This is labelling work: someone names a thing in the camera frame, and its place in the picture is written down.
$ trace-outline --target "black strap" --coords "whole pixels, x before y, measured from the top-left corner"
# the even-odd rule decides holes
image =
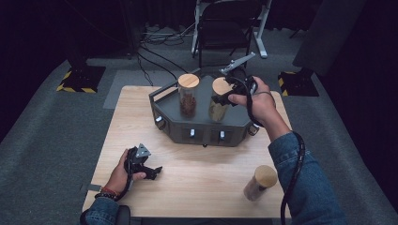
[[[123,196],[125,196],[125,194],[129,191],[131,180],[132,180],[132,173],[128,172],[127,183],[125,185],[125,188],[123,189],[123,191],[118,196],[116,196],[115,202],[121,200],[123,198]]]
[[[246,109],[248,111],[249,118],[259,127],[264,127],[256,118],[253,116],[253,100],[252,100],[252,95],[250,92],[247,92],[246,95]]]
[[[293,173],[292,179],[290,180],[289,186],[287,186],[286,192],[283,195],[282,204],[281,204],[281,224],[282,225],[286,224],[284,211],[286,209],[287,201],[289,200],[289,198],[293,192],[293,188],[295,187],[295,184],[298,181],[299,173],[301,171],[302,163],[304,162],[304,156],[305,156],[304,141],[302,140],[302,138],[299,134],[297,134],[295,131],[292,131],[292,132],[293,132],[293,134],[296,135],[296,138],[298,139],[298,163],[296,164],[296,169]]]
[[[88,209],[86,209],[84,212],[80,214],[80,224],[82,225],[88,225],[88,223],[85,221],[85,215],[87,214]]]

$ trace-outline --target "person's arm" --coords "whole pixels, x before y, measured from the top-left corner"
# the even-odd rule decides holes
[[[117,210],[119,205],[114,201],[112,196],[121,193],[127,183],[127,172],[124,169],[124,161],[126,160],[128,150],[126,149],[119,163],[112,171],[108,183],[102,189],[102,193],[109,194],[103,197],[98,197],[90,206],[90,208],[83,214],[81,224],[96,224],[96,225],[113,225],[116,222]],[[145,178],[144,172],[138,172],[132,175],[134,181]]]
[[[299,142],[274,107],[269,87],[254,77],[258,89],[253,95],[253,116],[264,126],[271,144],[269,153],[286,191],[298,161]],[[229,100],[246,106],[246,97],[230,95]],[[328,178],[307,151],[301,172],[288,200],[293,224],[346,224]]]

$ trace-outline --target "glass jar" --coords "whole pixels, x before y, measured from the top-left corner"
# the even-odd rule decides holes
[[[185,117],[195,116],[195,89],[198,84],[199,78],[194,74],[183,74],[178,78],[179,109]]]
[[[278,175],[274,169],[267,165],[255,169],[254,176],[243,189],[243,193],[249,201],[257,201],[267,188],[273,187],[278,181]]]
[[[232,90],[232,85],[225,81],[224,77],[217,78],[213,82],[213,96],[222,96],[223,94]],[[208,107],[208,115],[215,122],[223,120],[226,114],[228,105],[221,105],[210,100],[210,106]]]

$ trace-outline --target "wooden lid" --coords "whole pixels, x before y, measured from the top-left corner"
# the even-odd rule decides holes
[[[269,166],[262,165],[255,169],[255,180],[264,188],[271,188],[278,181],[278,175],[275,170]]]
[[[178,84],[182,87],[193,88],[199,84],[199,78],[191,73],[182,74],[178,78]]]
[[[214,92],[221,96],[232,90],[232,85],[225,81],[224,77],[217,78],[213,82],[213,90]]]

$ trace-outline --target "vr controller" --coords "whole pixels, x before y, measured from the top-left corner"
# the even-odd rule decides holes
[[[245,70],[241,66],[246,61],[255,56],[255,53],[251,53],[244,56],[236,61],[232,61],[226,68],[220,69],[220,72],[225,76],[225,81],[233,85],[232,90],[223,94],[222,96],[211,97],[215,103],[221,105],[230,104],[236,106],[237,104],[228,100],[228,96],[231,94],[238,94],[243,96],[252,96],[257,90],[257,83],[253,76],[246,76]]]
[[[128,174],[128,182],[130,182],[128,190],[131,189],[132,186],[132,175],[137,172],[144,172],[146,174],[145,179],[155,180],[158,176],[158,173],[161,172],[162,167],[158,167],[156,169],[151,169],[144,166],[144,163],[149,158],[151,153],[147,150],[143,144],[140,143],[137,148],[134,146],[129,149],[127,154],[127,158],[124,162],[124,168]]]

